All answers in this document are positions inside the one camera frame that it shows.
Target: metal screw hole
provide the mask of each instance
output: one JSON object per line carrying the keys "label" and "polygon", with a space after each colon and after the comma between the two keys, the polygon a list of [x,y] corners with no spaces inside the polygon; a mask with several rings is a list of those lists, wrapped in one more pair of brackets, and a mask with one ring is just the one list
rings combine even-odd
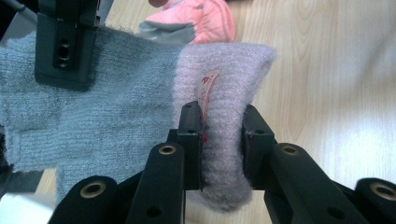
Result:
{"label": "metal screw hole", "polygon": [[159,152],[163,155],[170,155],[176,152],[176,148],[174,146],[163,146],[160,148]]}
{"label": "metal screw hole", "polygon": [[298,155],[298,153],[299,153],[297,149],[292,148],[292,147],[283,147],[282,150],[284,153],[291,155],[291,156]]}
{"label": "metal screw hole", "polygon": [[379,197],[389,200],[396,201],[396,189],[386,186],[381,183],[373,183],[370,185],[371,191]]}
{"label": "metal screw hole", "polygon": [[105,182],[100,180],[92,181],[91,183],[84,186],[84,188],[82,188],[82,190],[79,192],[79,195],[85,199],[95,198],[105,192],[105,189]]}

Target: pink fuzzy fabric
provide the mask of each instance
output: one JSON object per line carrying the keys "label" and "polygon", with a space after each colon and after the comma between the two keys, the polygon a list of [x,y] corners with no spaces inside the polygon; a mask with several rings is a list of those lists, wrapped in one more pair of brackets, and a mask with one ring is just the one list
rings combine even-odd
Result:
{"label": "pink fuzzy fabric", "polygon": [[197,87],[204,75],[219,70],[209,96],[203,149],[203,191],[188,193],[190,198],[217,211],[235,211],[251,199],[251,187],[242,169],[240,137],[245,108],[269,71],[275,52],[265,46],[233,45],[238,54],[224,54],[229,45],[211,44],[186,47],[177,64],[174,86],[174,124],[181,107],[198,99]]}

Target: fabric tag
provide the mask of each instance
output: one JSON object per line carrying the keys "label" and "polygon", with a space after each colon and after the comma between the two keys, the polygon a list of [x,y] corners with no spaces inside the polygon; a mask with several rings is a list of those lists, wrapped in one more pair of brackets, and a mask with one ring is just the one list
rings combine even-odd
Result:
{"label": "fabric tag", "polygon": [[204,78],[202,78],[198,87],[198,105],[201,107],[203,124],[205,124],[207,117],[210,92],[212,91],[212,87],[215,84],[219,73],[220,70],[214,70],[207,73]]}

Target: folded cloth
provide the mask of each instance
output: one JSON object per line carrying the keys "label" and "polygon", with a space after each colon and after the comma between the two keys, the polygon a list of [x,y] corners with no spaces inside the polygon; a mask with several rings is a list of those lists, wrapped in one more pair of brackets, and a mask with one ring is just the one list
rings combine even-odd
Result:
{"label": "folded cloth", "polygon": [[14,171],[57,167],[59,201],[79,180],[121,182],[144,168],[149,151],[197,100],[205,74],[219,71],[207,109],[206,187],[199,201],[220,211],[248,202],[239,134],[243,112],[275,58],[250,44],[160,45],[101,28],[87,92],[37,84],[35,33],[0,48],[0,124]]}
{"label": "folded cloth", "polygon": [[146,39],[166,44],[231,42],[233,16],[224,0],[170,0],[139,24]]}

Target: black bracket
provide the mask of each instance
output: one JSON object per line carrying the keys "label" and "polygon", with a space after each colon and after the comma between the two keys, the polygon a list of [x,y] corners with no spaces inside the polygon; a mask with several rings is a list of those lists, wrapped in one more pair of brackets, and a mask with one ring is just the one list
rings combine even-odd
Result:
{"label": "black bracket", "polygon": [[[104,176],[81,180],[50,223],[184,223],[185,190],[205,188],[202,143],[201,110],[191,102],[182,108],[178,129],[150,151],[143,172],[118,185]],[[353,190],[330,180],[303,148],[278,144],[252,105],[243,120],[241,153],[245,176],[254,189],[265,190],[275,224],[396,224],[395,184],[364,178]]]}
{"label": "black bracket", "polygon": [[87,91],[100,1],[39,0],[38,4],[35,80]]}

